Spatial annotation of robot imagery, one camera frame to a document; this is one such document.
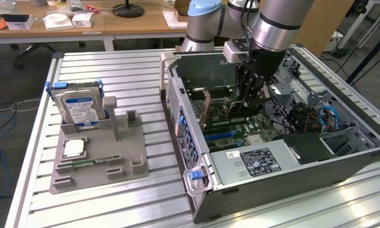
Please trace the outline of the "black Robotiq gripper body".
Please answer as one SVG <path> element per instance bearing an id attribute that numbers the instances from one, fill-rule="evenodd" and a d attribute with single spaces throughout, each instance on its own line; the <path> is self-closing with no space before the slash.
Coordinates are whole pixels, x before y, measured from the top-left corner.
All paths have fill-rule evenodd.
<path id="1" fill-rule="evenodd" d="M 239 54 L 241 68 L 246 75 L 255 74 L 267 80 L 277 71 L 286 51 L 251 50 L 251 55 Z"/>

